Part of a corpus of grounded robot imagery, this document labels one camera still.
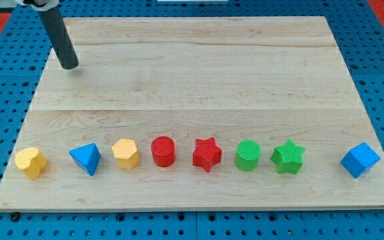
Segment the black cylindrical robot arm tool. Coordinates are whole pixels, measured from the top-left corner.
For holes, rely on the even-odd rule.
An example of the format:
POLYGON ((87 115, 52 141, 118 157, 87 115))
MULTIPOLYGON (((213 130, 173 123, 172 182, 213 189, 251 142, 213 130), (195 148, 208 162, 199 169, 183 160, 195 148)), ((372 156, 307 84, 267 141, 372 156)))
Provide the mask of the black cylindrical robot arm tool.
POLYGON ((61 67, 67 70, 76 68, 79 60, 58 6, 40 11, 39 17, 61 67))

